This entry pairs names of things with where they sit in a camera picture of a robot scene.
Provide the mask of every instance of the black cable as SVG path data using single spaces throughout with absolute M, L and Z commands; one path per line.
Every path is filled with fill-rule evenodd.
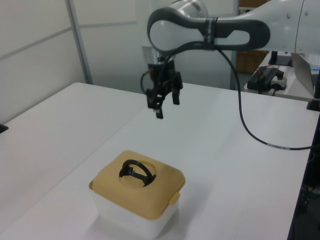
M 141 87 L 141 90 L 142 90 L 142 92 L 143 92 L 144 95 L 146 95 L 146 90 L 145 90 L 145 88 L 144 88 L 144 77 L 145 77 L 145 76 L 146 76 L 146 75 L 143 73 L 142 76 L 141 76 L 141 78 L 140 78 L 140 87 Z
M 272 97 L 274 97 L 274 96 L 275 96 L 276 91 L 278 91 L 278 87 L 277 87 L 277 86 L 275 86 L 275 87 L 274 87 L 274 91 L 273 91 L 273 93 L 272 93 Z
M 236 84 L 237 84 L 237 87 L 238 87 L 238 101 L 239 101 L 239 113 L 240 113 L 240 118 L 241 118 L 241 122 L 242 122 L 242 125 L 243 127 L 245 128 L 245 130 L 247 131 L 247 133 L 253 137 L 255 140 L 257 140 L 258 142 L 264 144 L 264 145 L 267 145 L 269 147 L 272 147 L 272 148 L 276 148 L 276 149 L 284 149 L 284 150 L 292 150 L 292 151 L 300 151 L 300 150 L 307 150 L 307 149 L 317 149 L 320 147 L 320 144 L 318 145 L 315 145 L 315 146 L 305 146 L 305 147 L 285 147 L 285 146 L 278 146 L 278 145 L 273 145 L 273 144 L 270 144 L 268 142 L 265 142 L 259 138 L 257 138 L 255 135 L 253 135 L 250 130 L 248 129 L 246 123 L 245 123 L 245 120 L 244 120 L 244 116 L 243 116 L 243 113 L 242 113 L 242 102 L 241 102 L 241 90 L 240 90 L 240 80 L 239 80 L 239 76 L 237 74 L 237 71 L 235 69 L 235 66 L 232 64 L 232 62 L 230 61 L 230 59 L 226 56 L 226 54 L 221 51 L 221 49 L 219 49 L 218 47 L 216 47 L 216 49 L 218 50 L 218 52 L 225 58 L 225 60 L 229 63 L 232 71 L 233 71 L 233 74 L 235 76 L 235 79 L 236 79 Z

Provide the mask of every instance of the yellow lid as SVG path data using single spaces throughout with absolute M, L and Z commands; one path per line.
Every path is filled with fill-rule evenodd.
M 127 160 L 138 161 L 148 170 L 145 172 L 143 166 L 134 165 L 132 164 L 134 161 Z M 129 165 L 123 171 L 125 162 Z M 125 170 L 129 170 L 131 175 L 124 174 Z M 141 179 L 147 182 L 148 171 L 151 173 L 152 179 L 151 183 L 145 184 Z M 148 220 L 155 220 L 162 216 L 168 205 L 176 203 L 180 196 L 179 191 L 185 182 L 186 179 L 180 170 L 126 150 L 105 166 L 89 187 L 95 193 L 134 214 Z

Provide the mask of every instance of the black strap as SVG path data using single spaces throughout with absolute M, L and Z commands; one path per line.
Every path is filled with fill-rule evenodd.
M 204 50 L 215 50 L 215 35 L 216 35 L 216 24 L 217 17 L 210 17 L 205 20 L 204 29 Z

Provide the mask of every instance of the white tabletop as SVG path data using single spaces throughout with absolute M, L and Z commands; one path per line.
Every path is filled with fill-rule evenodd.
M 319 113 L 305 102 L 242 97 L 244 119 L 257 137 L 289 147 L 312 143 Z M 163 120 L 145 107 L 0 239 L 141 239 L 100 218 L 88 188 L 99 170 L 133 150 L 186 178 L 179 211 L 159 239 L 286 240 L 309 151 L 275 149 L 250 137 L 235 91 L 184 84 L 180 102 L 165 101 Z
M 0 134 L 0 233 L 146 105 L 142 94 L 74 83 Z
M 284 53 L 284 52 L 278 52 L 281 56 L 291 56 L 290 53 Z M 271 52 L 269 52 L 264 60 L 261 62 L 260 66 L 267 66 L 268 62 L 271 57 Z M 277 68 L 277 65 L 270 66 L 270 68 Z M 279 70 L 284 72 L 284 77 L 287 78 L 286 82 L 286 89 L 285 90 L 279 90 L 275 93 L 276 97 L 282 97 L 282 98 L 288 98 L 288 99 L 295 99 L 300 101 L 306 101 L 309 102 L 313 99 L 313 96 L 310 94 L 310 92 L 302 85 L 302 83 L 297 79 L 295 70 L 291 66 L 280 66 Z M 312 70 L 312 74 L 317 74 L 319 71 Z M 248 93 L 258 93 L 256 90 L 248 89 L 247 83 L 244 86 L 244 91 Z M 270 89 L 268 91 L 262 92 L 263 95 L 269 95 L 272 96 L 274 93 L 273 89 Z

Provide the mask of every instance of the white wall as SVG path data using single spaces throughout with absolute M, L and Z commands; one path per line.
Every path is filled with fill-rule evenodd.
M 0 33 L 0 123 L 85 81 L 65 0 L 1 0 Z
M 141 93 L 147 70 L 136 25 L 134 0 L 72 0 L 93 84 Z M 203 0 L 210 15 L 232 16 L 237 0 Z M 178 55 L 176 69 L 185 83 L 230 88 L 231 69 L 216 52 Z

